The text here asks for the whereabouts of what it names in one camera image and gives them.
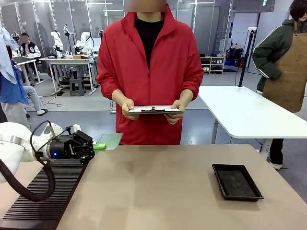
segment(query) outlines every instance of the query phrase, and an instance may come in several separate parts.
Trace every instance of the black shirt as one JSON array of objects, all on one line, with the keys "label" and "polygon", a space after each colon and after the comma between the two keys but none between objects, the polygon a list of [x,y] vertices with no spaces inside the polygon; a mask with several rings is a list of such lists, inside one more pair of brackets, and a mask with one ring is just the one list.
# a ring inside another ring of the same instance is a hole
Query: black shirt
[{"label": "black shirt", "polygon": [[149,23],[135,17],[135,28],[137,29],[145,49],[148,68],[150,67],[150,59],[154,43],[163,27],[164,20]]}]

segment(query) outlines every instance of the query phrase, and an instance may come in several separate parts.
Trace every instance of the blue shirt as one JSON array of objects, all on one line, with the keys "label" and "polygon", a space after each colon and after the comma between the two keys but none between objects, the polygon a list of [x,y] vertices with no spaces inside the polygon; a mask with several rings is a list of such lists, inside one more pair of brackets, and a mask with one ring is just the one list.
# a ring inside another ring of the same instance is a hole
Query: blue shirt
[{"label": "blue shirt", "polygon": [[14,85],[9,80],[7,80],[3,75],[0,73],[0,101],[2,103],[10,103],[15,104],[21,102],[23,104],[29,104],[27,94],[24,91],[22,86],[21,80],[21,73],[19,70],[11,63],[15,78],[17,83]]}]

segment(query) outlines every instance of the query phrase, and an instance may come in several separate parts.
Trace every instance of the gray stool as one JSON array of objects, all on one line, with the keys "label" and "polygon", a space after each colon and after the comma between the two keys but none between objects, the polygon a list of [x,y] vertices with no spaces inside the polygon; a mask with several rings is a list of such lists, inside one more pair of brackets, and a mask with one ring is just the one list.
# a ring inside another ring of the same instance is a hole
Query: gray stool
[{"label": "gray stool", "polygon": [[81,78],[78,79],[70,78],[69,87],[70,87],[71,96],[84,96],[85,87]]}]

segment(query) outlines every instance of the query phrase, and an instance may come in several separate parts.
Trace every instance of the brown apron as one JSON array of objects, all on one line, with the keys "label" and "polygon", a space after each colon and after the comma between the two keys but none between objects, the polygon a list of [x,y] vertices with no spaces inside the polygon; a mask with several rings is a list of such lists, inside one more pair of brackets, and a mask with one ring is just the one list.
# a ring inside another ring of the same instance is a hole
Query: brown apron
[{"label": "brown apron", "polygon": [[307,34],[295,34],[287,53],[275,64],[283,73],[277,80],[267,79],[263,96],[286,110],[296,113],[302,108],[307,82]]}]

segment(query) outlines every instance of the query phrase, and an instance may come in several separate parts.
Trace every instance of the empty black tray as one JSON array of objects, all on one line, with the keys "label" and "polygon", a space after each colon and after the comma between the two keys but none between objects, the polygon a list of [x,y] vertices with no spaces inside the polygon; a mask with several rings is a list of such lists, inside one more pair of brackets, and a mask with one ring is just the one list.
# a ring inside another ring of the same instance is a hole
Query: empty black tray
[{"label": "empty black tray", "polygon": [[225,200],[256,202],[263,199],[244,165],[213,164],[212,167]]}]

